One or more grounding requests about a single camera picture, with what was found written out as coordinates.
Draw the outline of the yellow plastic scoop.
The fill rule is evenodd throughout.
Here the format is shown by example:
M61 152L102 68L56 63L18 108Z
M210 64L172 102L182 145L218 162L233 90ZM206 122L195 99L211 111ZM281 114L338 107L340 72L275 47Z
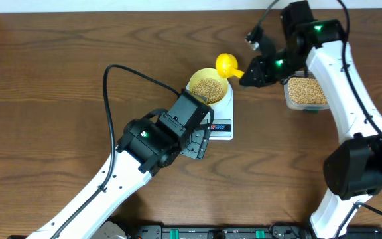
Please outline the yellow plastic scoop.
M216 58L216 71L222 78L241 78L244 71L238 69L238 61L232 54L222 53Z

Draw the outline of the yellow plastic bowl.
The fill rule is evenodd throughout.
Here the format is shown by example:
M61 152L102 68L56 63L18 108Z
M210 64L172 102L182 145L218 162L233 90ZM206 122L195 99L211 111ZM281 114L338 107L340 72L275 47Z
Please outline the yellow plastic bowl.
M214 106L226 99L229 82L214 68L203 68L195 72L188 82L187 89L203 96L209 105Z

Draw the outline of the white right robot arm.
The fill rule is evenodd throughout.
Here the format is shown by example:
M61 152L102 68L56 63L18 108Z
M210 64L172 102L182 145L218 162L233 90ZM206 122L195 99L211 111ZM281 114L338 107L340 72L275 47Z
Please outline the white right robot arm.
M339 147L323 165L326 193L310 217L313 238L339 238L359 208L382 190L382 115L353 62L350 26L316 20L307 1L290 3L280 14L286 46L277 50L256 24L246 36L259 51L240 77L242 86L284 83L305 68L318 81L333 115Z

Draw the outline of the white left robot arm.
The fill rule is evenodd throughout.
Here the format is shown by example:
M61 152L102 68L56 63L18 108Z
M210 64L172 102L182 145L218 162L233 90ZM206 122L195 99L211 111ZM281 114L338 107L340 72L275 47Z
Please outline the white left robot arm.
M183 90L171 109L130 121L100 172L29 238L91 238L128 197L187 152L197 131L204 136L190 158L203 157L210 127L202 120L213 114L205 97Z

